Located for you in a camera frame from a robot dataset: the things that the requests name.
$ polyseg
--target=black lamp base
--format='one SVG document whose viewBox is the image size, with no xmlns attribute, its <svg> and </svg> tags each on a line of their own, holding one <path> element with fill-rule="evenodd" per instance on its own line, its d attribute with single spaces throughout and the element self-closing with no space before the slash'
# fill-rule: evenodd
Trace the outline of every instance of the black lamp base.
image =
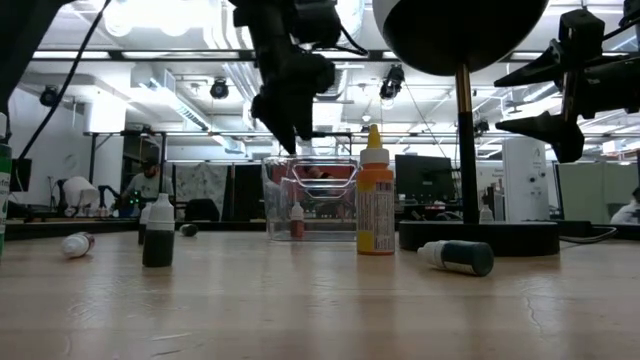
<svg viewBox="0 0 640 360">
<path fill-rule="evenodd" d="M 545 256 L 560 251 L 556 223 L 463 224 L 458 221 L 402 221 L 400 248 L 417 251 L 427 242 L 465 240 L 485 242 L 495 256 Z"/>
</svg>

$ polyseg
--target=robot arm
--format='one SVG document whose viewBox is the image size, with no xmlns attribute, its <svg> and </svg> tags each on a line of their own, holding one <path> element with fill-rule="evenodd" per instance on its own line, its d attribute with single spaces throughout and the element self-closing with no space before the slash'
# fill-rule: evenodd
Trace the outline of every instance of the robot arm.
<svg viewBox="0 0 640 360">
<path fill-rule="evenodd" d="M 334 83 L 335 66 L 323 56 L 292 42 L 333 48 L 343 30 L 331 0 L 231 0 L 234 24 L 247 26 L 264 85 L 251 114 L 259 118 L 282 146 L 295 154 L 296 134 L 310 140 L 316 94 Z"/>
<path fill-rule="evenodd" d="M 9 98 L 13 89 L 18 86 L 58 10 L 71 1 L 20 0 L 3 1 L 0 5 L 0 113 L 9 116 Z M 7 126 L 5 142 L 10 131 Z"/>
<path fill-rule="evenodd" d="M 626 16 L 620 29 L 640 21 L 640 1 L 626 3 Z M 593 119 L 598 112 L 617 109 L 637 113 L 640 57 L 603 56 L 603 41 L 621 32 L 619 29 L 605 35 L 604 25 L 586 9 L 563 14 L 558 40 L 551 40 L 549 48 L 538 59 L 495 82 L 495 86 L 510 87 L 553 81 L 563 95 L 560 114 L 545 112 L 531 118 L 503 121 L 496 124 L 496 128 L 550 144 L 558 161 L 564 163 L 582 157 L 584 136 L 578 126 L 578 116 Z"/>
</svg>

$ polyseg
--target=small red bottle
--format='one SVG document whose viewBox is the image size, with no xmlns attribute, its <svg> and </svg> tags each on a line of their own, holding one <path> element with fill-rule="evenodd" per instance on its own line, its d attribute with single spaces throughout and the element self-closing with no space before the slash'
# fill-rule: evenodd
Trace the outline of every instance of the small red bottle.
<svg viewBox="0 0 640 360">
<path fill-rule="evenodd" d="M 304 210 L 296 201 L 291 208 L 291 238 L 302 239 L 304 237 Z"/>
</svg>

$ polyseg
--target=clear plastic container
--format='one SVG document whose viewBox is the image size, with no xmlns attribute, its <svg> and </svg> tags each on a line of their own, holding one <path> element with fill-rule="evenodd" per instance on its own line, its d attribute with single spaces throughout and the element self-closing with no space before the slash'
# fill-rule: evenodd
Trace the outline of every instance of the clear plastic container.
<svg viewBox="0 0 640 360">
<path fill-rule="evenodd" d="M 267 232 L 272 240 L 355 241 L 358 163 L 339 157 L 262 160 Z M 291 236 L 291 210 L 304 212 L 302 237 Z"/>
</svg>

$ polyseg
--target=bottle label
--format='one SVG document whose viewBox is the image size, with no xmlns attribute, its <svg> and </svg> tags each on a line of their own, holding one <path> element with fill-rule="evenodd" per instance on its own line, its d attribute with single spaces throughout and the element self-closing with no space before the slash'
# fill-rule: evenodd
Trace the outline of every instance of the bottle label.
<svg viewBox="0 0 640 360">
<path fill-rule="evenodd" d="M 393 182 L 358 183 L 358 251 L 395 250 Z"/>
<path fill-rule="evenodd" d="M 458 263 L 452 263 L 452 262 L 444 261 L 443 262 L 443 267 L 445 269 L 451 270 L 451 271 L 457 271 L 457 272 L 464 273 L 464 274 L 477 275 L 476 272 L 473 271 L 473 266 L 471 266 L 471 265 L 458 264 Z"/>
<path fill-rule="evenodd" d="M 93 235 L 91 235 L 89 233 L 86 233 L 86 232 L 83 232 L 83 233 L 80 233 L 80 234 L 82 236 L 84 236 L 87 239 L 87 241 L 89 242 L 89 248 L 87 248 L 87 251 L 85 252 L 85 254 L 86 254 L 86 253 L 89 252 L 89 250 L 93 249 L 93 247 L 95 246 L 96 238 Z"/>
</svg>

